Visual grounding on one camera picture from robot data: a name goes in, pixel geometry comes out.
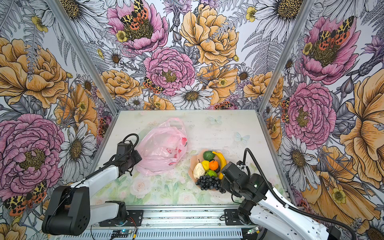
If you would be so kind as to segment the green fake fruit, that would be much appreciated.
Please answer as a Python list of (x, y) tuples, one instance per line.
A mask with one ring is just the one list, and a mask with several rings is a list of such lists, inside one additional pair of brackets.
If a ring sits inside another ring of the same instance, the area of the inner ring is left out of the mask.
[(214, 177), (214, 178), (216, 178), (218, 176), (217, 173), (213, 170), (207, 170), (205, 175), (210, 176), (210, 177)]

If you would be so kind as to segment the orange fake fruit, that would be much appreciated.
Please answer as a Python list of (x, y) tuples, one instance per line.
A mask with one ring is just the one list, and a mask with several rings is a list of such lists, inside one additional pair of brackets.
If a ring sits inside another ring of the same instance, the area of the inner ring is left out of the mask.
[(217, 169), (219, 169), (219, 163), (217, 161), (212, 160), (209, 162), (209, 168), (212, 171), (217, 171)]

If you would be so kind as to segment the dark fake grapes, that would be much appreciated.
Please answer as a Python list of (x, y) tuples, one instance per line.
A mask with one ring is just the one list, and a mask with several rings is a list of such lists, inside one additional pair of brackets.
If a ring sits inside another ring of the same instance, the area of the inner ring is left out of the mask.
[(219, 191), (221, 194), (226, 193), (226, 190), (221, 187), (221, 180), (214, 176), (201, 176), (197, 180), (196, 186), (198, 186), (202, 191), (215, 190)]

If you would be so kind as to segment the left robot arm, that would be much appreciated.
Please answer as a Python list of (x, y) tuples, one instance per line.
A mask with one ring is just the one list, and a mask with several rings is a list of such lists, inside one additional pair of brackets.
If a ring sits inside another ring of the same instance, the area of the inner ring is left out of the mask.
[(115, 181), (141, 161), (141, 156), (131, 141), (120, 142), (113, 159), (102, 168), (70, 186), (57, 187), (42, 223), (42, 232), (54, 236), (79, 236), (88, 227), (101, 222), (123, 224), (128, 220), (124, 202), (107, 201), (91, 205), (93, 195)]

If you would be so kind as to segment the yellow fake lemon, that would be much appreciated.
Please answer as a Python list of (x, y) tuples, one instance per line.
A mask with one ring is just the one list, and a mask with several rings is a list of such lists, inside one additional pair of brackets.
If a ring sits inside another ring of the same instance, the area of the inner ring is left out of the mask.
[(207, 160), (204, 160), (202, 161), (202, 166), (204, 168), (204, 170), (207, 172), (208, 170), (210, 170), (210, 162), (207, 161)]

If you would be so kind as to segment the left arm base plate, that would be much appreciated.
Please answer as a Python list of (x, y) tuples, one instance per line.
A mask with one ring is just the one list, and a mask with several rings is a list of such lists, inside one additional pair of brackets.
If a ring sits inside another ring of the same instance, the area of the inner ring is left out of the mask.
[(140, 227), (143, 220), (143, 210), (127, 210), (125, 214), (111, 220), (99, 222), (100, 227)]

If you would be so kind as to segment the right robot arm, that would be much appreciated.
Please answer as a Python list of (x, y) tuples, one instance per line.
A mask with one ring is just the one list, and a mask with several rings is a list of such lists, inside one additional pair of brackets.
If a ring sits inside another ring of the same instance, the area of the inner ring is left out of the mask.
[(289, 209), (294, 208), (259, 174), (248, 175), (237, 165), (228, 163), (222, 169), (221, 187), (244, 200), (238, 206), (237, 218), (245, 225), (259, 225), (284, 240), (340, 240), (335, 226), (327, 227), (314, 219)]

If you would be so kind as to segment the beige fake fruit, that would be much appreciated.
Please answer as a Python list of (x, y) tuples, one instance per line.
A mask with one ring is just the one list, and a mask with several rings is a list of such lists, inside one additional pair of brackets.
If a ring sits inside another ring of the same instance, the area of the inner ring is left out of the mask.
[(193, 170), (193, 178), (195, 180), (198, 180), (200, 177), (204, 176), (205, 174), (206, 174), (206, 170), (204, 169), (202, 163), (196, 164)]

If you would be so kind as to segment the pink scalloped bowl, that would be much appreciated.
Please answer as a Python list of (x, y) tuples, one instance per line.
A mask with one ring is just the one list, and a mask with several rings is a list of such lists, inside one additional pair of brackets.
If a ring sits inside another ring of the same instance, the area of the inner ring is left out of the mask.
[(222, 169), (227, 163), (220, 151), (203, 150), (191, 157), (189, 176), (202, 191), (219, 191), (224, 194), (226, 190), (221, 187), (224, 178)]

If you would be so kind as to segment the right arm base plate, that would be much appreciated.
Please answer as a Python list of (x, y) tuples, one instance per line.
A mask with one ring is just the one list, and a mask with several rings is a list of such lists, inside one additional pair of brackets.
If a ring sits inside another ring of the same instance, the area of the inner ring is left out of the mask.
[(224, 209), (221, 220), (225, 222), (226, 226), (261, 226), (258, 215), (238, 209)]

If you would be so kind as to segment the yellow fake banana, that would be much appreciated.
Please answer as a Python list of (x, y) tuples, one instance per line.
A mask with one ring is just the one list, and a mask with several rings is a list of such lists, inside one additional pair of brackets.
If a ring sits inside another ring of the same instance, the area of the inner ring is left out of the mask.
[(213, 151), (213, 154), (215, 154), (220, 161), (219, 179), (222, 180), (224, 177), (224, 175), (222, 174), (222, 169), (227, 165), (227, 161), (222, 153)]

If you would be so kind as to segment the pink plastic bag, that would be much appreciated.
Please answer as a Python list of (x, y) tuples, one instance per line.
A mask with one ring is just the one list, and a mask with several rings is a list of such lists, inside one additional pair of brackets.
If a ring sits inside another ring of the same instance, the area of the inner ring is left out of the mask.
[(172, 170), (187, 152), (188, 137), (183, 121), (170, 118), (152, 129), (138, 144), (142, 160), (136, 164), (145, 176), (164, 174)]

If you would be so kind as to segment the small green fake lime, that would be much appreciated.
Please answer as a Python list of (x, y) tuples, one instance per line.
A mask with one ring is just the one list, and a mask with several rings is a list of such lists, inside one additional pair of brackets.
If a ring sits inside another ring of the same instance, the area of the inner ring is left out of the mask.
[(203, 158), (204, 158), (205, 161), (209, 161), (210, 162), (210, 161), (214, 160), (215, 156), (216, 155), (212, 151), (205, 151), (203, 153)]

